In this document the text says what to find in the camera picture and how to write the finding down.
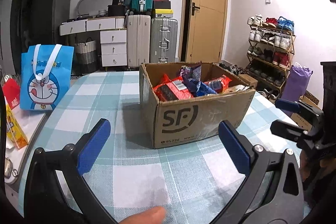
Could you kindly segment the right hand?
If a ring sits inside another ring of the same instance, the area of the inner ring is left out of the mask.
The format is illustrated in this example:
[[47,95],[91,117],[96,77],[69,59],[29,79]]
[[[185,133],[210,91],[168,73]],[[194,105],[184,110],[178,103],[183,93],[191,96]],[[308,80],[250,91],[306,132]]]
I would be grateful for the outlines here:
[[[308,165],[308,157],[307,157],[305,151],[303,151],[303,150],[301,151],[301,153],[299,155],[299,161],[300,161],[299,172],[300,172],[302,181],[305,181],[310,175],[311,167],[309,167],[309,165]],[[327,163],[326,159],[322,159],[322,160],[319,161],[319,166],[322,170],[319,171],[318,175],[316,176],[318,180],[323,178],[325,168],[326,168],[327,165],[328,165],[328,163]]]

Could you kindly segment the left hand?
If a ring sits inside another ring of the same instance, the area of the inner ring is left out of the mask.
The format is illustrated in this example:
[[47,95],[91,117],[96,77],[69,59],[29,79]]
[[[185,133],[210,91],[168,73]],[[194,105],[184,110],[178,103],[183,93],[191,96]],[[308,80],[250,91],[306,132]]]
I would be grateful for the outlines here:
[[165,216],[165,208],[156,206],[142,213],[131,215],[123,219],[120,224],[163,224]]

